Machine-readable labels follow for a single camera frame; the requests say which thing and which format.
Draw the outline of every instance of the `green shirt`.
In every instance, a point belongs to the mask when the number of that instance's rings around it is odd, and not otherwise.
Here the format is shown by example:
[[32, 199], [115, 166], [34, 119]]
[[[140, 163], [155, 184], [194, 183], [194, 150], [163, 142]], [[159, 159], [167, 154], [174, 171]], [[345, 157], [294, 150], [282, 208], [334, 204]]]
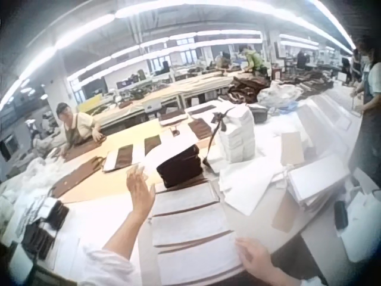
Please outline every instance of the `green shirt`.
[[246, 59], [249, 62], [249, 68], [253, 70], [259, 70], [263, 66], [263, 60], [261, 56], [251, 49], [245, 51]]

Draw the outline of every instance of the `ceiling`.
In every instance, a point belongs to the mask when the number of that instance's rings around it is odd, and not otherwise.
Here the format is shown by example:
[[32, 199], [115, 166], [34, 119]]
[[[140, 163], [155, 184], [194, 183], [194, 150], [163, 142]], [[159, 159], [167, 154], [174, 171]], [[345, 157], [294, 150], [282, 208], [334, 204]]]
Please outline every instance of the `ceiling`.
[[[293, 11], [296, 15], [322, 28], [338, 41], [347, 44], [336, 27], [309, 0], [269, 0], [264, 1], [275, 7]], [[115, 12], [119, 8], [132, 5], [132, 0], [2, 0], [0, 7], [2, 21], [0, 26], [0, 92], [9, 87], [9, 82], [17, 78], [16, 67], [23, 65], [23, 58], [33, 54], [36, 43], [44, 37], [62, 35], [67, 27], [86, 22], [86, 18], [94, 19], [97, 15]], [[322, 0], [328, 9], [336, 16], [346, 31], [355, 39], [363, 34], [380, 34], [380, 17], [377, 15], [379, 0]], [[144, 13], [139, 16], [140, 29], [143, 35], [153, 30], [170, 30], [174, 25], [190, 26], [206, 23], [209, 25], [231, 23], [235, 27], [241, 25], [254, 26], [256, 22], [272, 25], [274, 19], [266, 19], [263, 15], [242, 12], [239, 9], [194, 7], [165, 8], [159, 11]], [[295, 30], [295, 25], [282, 22], [285, 30]], [[92, 32], [73, 45], [62, 50], [65, 67], [68, 74], [86, 66], [103, 56], [110, 55], [136, 42], [133, 37], [133, 27], [129, 19], [117, 19], [112, 24]]]

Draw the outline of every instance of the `factory workstation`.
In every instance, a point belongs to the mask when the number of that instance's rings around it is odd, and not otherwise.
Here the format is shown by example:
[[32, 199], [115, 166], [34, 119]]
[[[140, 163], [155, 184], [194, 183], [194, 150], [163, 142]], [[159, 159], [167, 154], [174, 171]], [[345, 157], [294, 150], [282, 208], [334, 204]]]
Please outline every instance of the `factory workstation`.
[[51, 17], [1, 77], [4, 277], [368, 285], [378, 39], [330, 1], [79, 2], [0, 32], [12, 53]]

